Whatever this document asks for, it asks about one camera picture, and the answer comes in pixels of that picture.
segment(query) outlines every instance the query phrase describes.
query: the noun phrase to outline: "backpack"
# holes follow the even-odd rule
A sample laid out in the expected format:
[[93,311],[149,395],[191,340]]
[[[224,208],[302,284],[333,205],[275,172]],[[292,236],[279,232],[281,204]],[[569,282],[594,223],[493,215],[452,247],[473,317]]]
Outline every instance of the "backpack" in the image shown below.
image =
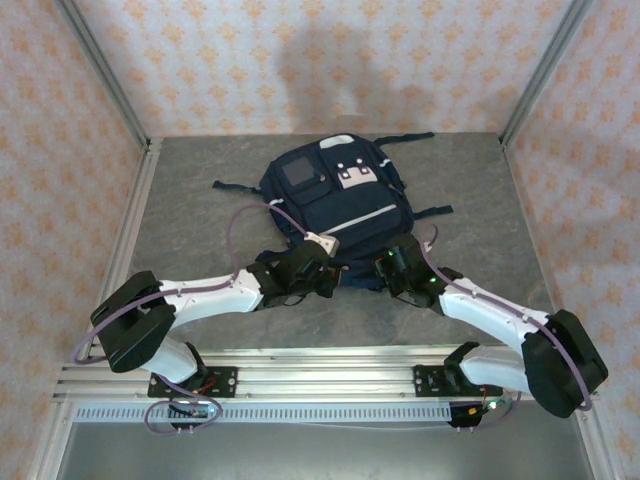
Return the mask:
[[[381,145],[433,137],[433,133],[379,138],[334,135],[291,150],[269,164],[260,188],[216,181],[213,188],[250,190],[291,215],[305,230],[336,237],[340,245],[329,266],[341,270],[340,285],[382,290],[373,260],[396,235],[409,233],[414,220],[453,212],[450,205],[414,213],[406,184]],[[289,250],[265,250],[256,260],[273,261],[304,238],[277,212],[269,210],[287,237]]]

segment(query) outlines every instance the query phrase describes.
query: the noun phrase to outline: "wallpaper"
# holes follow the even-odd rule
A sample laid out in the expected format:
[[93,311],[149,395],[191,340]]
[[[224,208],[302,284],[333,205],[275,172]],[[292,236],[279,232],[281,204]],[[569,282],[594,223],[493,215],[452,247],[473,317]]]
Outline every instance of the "wallpaper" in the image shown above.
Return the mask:
[[152,136],[499,131],[570,0],[80,0]]
[[592,7],[509,151],[556,306],[610,371],[602,388],[628,478],[640,478],[640,16]]
[[0,478],[23,479],[140,151],[51,0],[0,5]]

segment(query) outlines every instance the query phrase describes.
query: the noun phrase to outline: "metal frame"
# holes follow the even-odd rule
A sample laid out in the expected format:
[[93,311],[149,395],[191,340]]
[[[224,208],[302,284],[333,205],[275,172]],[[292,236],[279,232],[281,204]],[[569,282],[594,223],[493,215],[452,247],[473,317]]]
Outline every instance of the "metal frame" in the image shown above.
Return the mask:
[[560,62],[562,55],[567,50],[571,39],[582,25],[582,19],[586,15],[593,0],[573,0],[567,13],[564,15],[551,43],[540,59],[529,83],[527,83],[520,100],[513,110],[507,125],[500,134],[500,143],[503,148],[509,148],[525,120],[533,110],[536,100],[539,98],[547,81]]
[[[85,53],[96,69],[109,95],[122,114],[129,131],[141,145],[149,145],[146,133],[120,83],[108,65],[74,0],[56,0],[69,21]],[[530,79],[512,113],[500,141],[506,149],[531,113],[553,70],[578,30],[593,0],[574,0],[553,40]],[[140,163],[129,206],[114,247],[109,271],[101,288],[100,303],[127,277],[140,222],[144,213],[161,141],[152,140]],[[91,347],[99,355],[100,345]],[[204,352],[208,364],[240,367],[237,397],[229,405],[251,406],[298,404],[331,405],[368,403],[413,405],[416,402],[411,378],[412,366],[441,363],[453,347],[360,347],[323,349],[235,350]],[[66,365],[56,385],[53,403],[29,472],[29,479],[55,479],[58,475],[78,408],[86,405],[145,405],[148,373],[143,371],[114,375],[106,366]],[[441,405],[447,398],[421,399]],[[596,479],[621,478],[619,462],[605,439],[603,427],[606,406],[596,395],[594,410],[580,413],[578,425]]]
[[[129,194],[127,210],[122,216],[118,239],[111,252],[109,269],[96,299],[96,305],[102,303],[127,277],[161,145],[162,139],[153,139],[149,148],[142,153],[138,173]],[[83,357],[88,355],[90,348],[85,348]],[[73,402],[54,402],[50,405],[49,415],[42,425],[40,441],[27,475],[29,480],[57,477],[76,408],[77,405]]]
[[[130,204],[124,215],[112,266],[100,301],[127,276],[133,247],[144,213],[160,153],[153,141],[143,158]],[[209,365],[239,367],[237,396],[225,403],[254,408],[267,405],[362,404],[390,407],[415,405],[412,368],[416,364],[442,364],[455,347],[389,346],[312,349],[248,349],[202,352]],[[91,355],[100,355],[100,345]],[[28,478],[55,479],[69,440],[78,408],[110,404],[113,408],[149,404],[149,374],[134,371],[113,374],[108,366],[65,365],[53,395],[53,407]],[[442,405],[451,398],[420,399],[425,405]],[[606,411],[596,398],[597,412]],[[578,417],[580,432],[596,479],[619,478],[607,449],[596,411]]]
[[75,0],[56,0],[56,3],[58,4],[62,15],[69,22],[71,30],[73,30],[73,33],[76,35],[78,42],[82,46],[82,49],[91,62],[91,65],[93,65],[98,77],[100,77],[100,80],[113,100],[113,103],[122,115],[131,136],[133,136],[138,145],[146,147],[149,143],[149,139],[145,133],[144,127],[136,115],[135,110],[131,106],[127,95],[118,81],[118,78],[109,66],[104,53],[93,36],[93,33],[91,33],[91,29],[89,28],[89,25],[87,25],[80,8],[76,4]]

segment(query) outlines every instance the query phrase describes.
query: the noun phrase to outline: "metal panel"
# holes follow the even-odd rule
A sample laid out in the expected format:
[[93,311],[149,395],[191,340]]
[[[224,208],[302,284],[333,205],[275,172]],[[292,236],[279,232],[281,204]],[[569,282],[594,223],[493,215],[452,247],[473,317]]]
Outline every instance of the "metal panel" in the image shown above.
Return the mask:
[[573,0],[569,6],[567,13],[558,26],[558,30],[556,30],[551,43],[544,52],[540,63],[533,72],[520,100],[518,100],[516,108],[500,135],[500,142],[504,148],[509,148],[509,145],[522,128],[549,77],[560,62],[563,53],[567,50],[569,42],[580,28],[582,19],[592,3],[593,0]]
[[140,424],[74,424],[60,480],[562,479],[589,471],[575,419],[525,403],[498,428],[435,423],[217,424],[155,437]]
[[[142,423],[151,403],[82,403],[76,423]],[[181,418],[167,408],[152,410],[154,422]],[[354,423],[446,422],[451,410],[446,402],[413,403],[255,403],[225,405],[218,423]]]
[[118,111],[122,115],[129,132],[141,147],[146,147],[148,144],[148,138],[144,128],[133,110],[133,107],[129,103],[120,82],[107,63],[107,60],[102,53],[98,42],[91,33],[89,25],[87,25],[80,8],[74,0],[56,0],[56,3],[60,7],[60,11],[63,16],[69,22],[69,25],[78,38],[87,58],[93,65],[98,77],[100,77],[100,80],[111,96],[111,99],[115,103]]
[[[238,367],[235,399],[225,404],[410,402],[412,368],[441,365],[454,347],[352,347],[206,352],[207,365]],[[148,401],[149,372],[114,374],[109,366],[66,365],[54,390],[57,401]],[[448,401],[449,398],[435,399]]]

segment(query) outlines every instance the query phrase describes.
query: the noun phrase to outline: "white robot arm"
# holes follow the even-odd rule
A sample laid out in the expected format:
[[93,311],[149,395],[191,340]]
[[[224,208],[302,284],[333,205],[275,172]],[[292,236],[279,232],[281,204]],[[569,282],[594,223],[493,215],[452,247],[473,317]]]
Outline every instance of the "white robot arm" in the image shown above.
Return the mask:
[[[143,368],[187,390],[198,389],[206,382],[206,367],[192,345],[179,343],[167,333],[194,320],[284,305],[309,293],[329,298],[339,279],[327,267],[336,249],[334,238],[309,234],[286,258],[256,262],[235,278],[174,282],[158,281],[151,272],[134,275],[92,314],[94,326],[141,296],[161,292],[162,298],[131,310],[98,334],[111,369]],[[408,293],[417,306],[467,322],[510,347],[468,342],[451,354],[440,367],[444,375],[436,379],[434,374],[431,383],[445,382],[454,391],[469,385],[496,385],[530,393],[549,412],[568,417],[585,400],[583,390],[541,328],[554,331],[590,393],[607,378],[606,366],[573,314],[531,310],[481,289],[453,270],[436,272],[410,234],[393,239],[374,264],[393,297]]]

